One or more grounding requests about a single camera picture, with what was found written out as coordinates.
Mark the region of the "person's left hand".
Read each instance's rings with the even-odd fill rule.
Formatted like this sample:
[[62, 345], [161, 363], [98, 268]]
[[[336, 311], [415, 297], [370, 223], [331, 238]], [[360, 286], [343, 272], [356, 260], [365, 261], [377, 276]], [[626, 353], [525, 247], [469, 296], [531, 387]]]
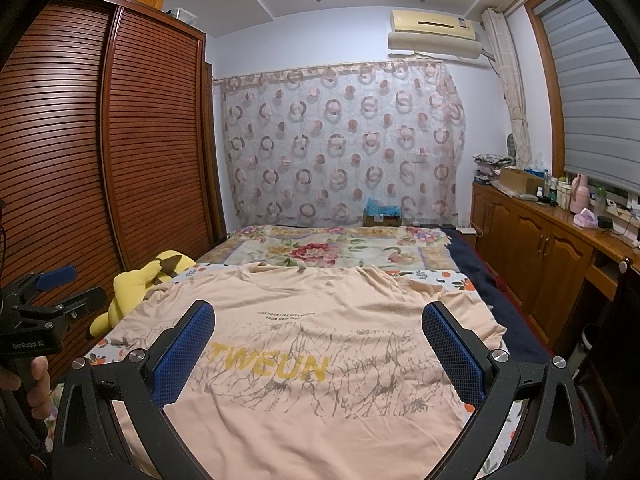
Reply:
[[[38, 356], [30, 363], [30, 374], [35, 382], [32, 388], [27, 390], [27, 403], [30, 407], [32, 417], [37, 420], [45, 420], [52, 411], [52, 401], [50, 399], [50, 375], [48, 372], [49, 362], [45, 356]], [[0, 388], [9, 392], [17, 391], [22, 385], [21, 378], [0, 367]]]

